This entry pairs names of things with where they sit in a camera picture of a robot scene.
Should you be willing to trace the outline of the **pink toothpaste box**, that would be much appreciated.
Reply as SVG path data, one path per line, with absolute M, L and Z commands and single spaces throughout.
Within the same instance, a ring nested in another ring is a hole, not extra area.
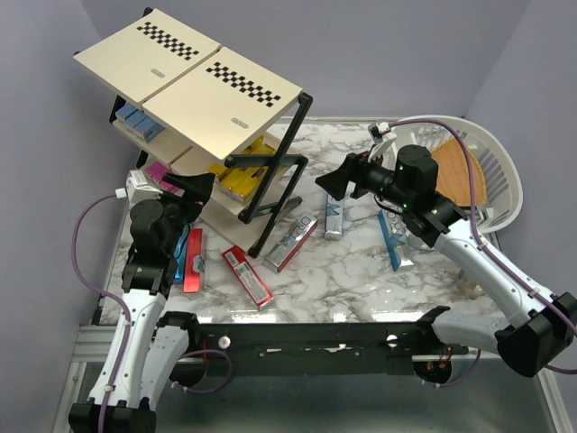
M 148 165 L 143 171 L 158 183 L 163 182 L 163 177 L 165 174 L 171 173 L 169 168 L 165 167 L 157 161 Z
M 168 178 L 168 173 L 165 173 L 163 176 L 160 177 L 159 184 L 162 189 L 171 193 L 175 193 L 176 191 L 179 190 L 179 187 L 175 186 Z

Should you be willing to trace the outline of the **yellow toothpaste box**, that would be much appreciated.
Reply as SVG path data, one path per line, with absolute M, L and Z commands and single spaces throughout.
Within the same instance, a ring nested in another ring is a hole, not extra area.
M 264 142 L 264 136 L 261 135 L 242 151 L 242 155 L 270 155 L 274 152 L 275 150 Z M 227 169 L 219 180 L 220 188 L 231 199 L 246 205 L 252 200 L 266 170 L 263 166 Z
M 267 167 L 235 169 L 224 182 L 231 198 L 243 205 L 248 204 L 260 186 L 267 170 Z
M 210 173 L 213 173 L 215 175 L 215 182 L 221 182 L 222 180 L 224 180 L 228 175 L 230 175 L 231 173 L 233 173 L 235 171 L 234 168 L 227 168 L 224 165 L 220 165 L 220 164 L 212 164 L 209 168 L 208 171 Z

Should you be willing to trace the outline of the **blue metallic toothpaste box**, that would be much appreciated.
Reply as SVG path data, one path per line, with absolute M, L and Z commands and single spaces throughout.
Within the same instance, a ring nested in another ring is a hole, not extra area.
M 177 242 L 174 251 L 174 257 L 177 261 L 177 270 L 175 273 L 174 284 L 182 286 L 184 284 L 184 273 L 186 267 L 186 252 L 188 245 L 188 235 L 190 233 L 191 224 L 186 224 L 182 234 Z

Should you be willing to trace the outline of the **silver blue R&O box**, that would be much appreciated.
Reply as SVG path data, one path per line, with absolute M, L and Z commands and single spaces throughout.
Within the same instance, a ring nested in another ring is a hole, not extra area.
M 379 212 L 379 222 L 393 271 L 413 267 L 405 226 L 400 216 L 382 209 Z

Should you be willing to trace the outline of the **light blue toothpaste box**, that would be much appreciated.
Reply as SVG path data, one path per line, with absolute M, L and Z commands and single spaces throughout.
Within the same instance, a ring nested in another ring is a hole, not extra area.
M 124 126 L 131 135 L 138 135 L 138 124 L 141 123 L 147 115 L 142 110 L 134 111 L 130 116 L 124 120 Z
M 116 119 L 119 120 L 122 124 L 128 124 L 129 126 L 132 126 L 130 118 L 138 112 L 139 110 L 136 106 L 130 103 L 125 103 L 115 111 L 114 115 Z
M 146 116 L 134 127 L 136 136 L 146 143 L 153 140 L 158 134 L 164 131 L 164 126 L 157 123 L 152 118 Z

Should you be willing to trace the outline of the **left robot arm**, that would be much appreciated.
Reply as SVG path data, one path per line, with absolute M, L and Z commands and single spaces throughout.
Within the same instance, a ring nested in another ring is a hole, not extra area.
M 121 309 L 102 371 L 87 402 L 69 412 L 74 432 L 152 432 L 156 406 L 181 356 L 198 350 L 197 319 L 191 313 L 165 312 L 178 268 L 175 250 L 185 227 L 209 201 L 215 176 L 205 173 L 164 181 L 179 189 L 160 189 L 140 170 L 130 171 L 114 198 L 131 204 L 132 244 L 122 272 L 122 292 L 106 296 Z

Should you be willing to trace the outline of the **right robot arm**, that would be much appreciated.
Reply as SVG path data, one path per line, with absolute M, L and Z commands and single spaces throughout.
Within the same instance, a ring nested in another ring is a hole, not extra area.
M 428 354 L 445 344 L 466 345 L 501 357 L 516 373 L 533 377 L 546 368 L 576 333 L 576 298 L 555 295 L 521 272 L 479 235 L 472 217 L 436 190 L 438 165 L 428 149 L 407 145 L 394 170 L 350 153 L 335 171 L 316 179 L 341 200 L 349 183 L 353 196 L 373 194 L 397 206 L 409 232 L 470 275 L 504 314 L 501 321 L 460 316 L 449 310 L 415 331 L 417 347 Z

